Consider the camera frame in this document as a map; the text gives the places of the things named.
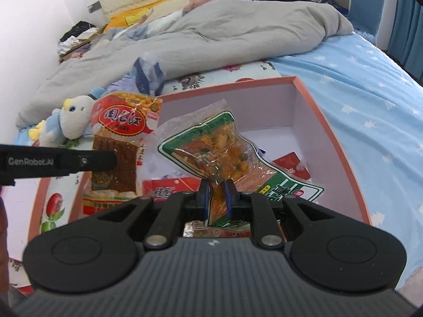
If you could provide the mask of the person's left hand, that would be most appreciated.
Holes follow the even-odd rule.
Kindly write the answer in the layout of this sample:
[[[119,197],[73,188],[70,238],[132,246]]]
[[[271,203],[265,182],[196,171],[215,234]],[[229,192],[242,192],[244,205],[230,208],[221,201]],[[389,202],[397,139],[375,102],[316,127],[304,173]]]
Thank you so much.
[[[9,290],[9,254],[7,250],[7,217],[3,200],[0,200],[0,293]]]

